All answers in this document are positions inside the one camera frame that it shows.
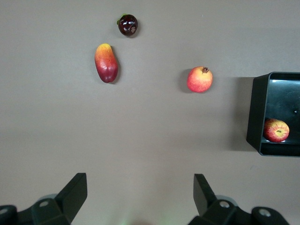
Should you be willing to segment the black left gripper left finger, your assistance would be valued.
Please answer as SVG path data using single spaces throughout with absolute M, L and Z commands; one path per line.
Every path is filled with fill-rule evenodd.
M 29 208 L 0 207 L 2 225 L 70 225 L 87 198 L 87 175 L 77 173 L 58 193 L 41 197 Z

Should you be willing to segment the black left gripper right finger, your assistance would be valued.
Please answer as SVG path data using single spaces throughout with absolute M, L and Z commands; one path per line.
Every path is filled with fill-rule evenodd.
M 274 209 L 258 206 L 247 213 L 232 200 L 217 198 L 203 174 L 194 175 L 193 197 L 199 215 L 190 225 L 289 225 Z

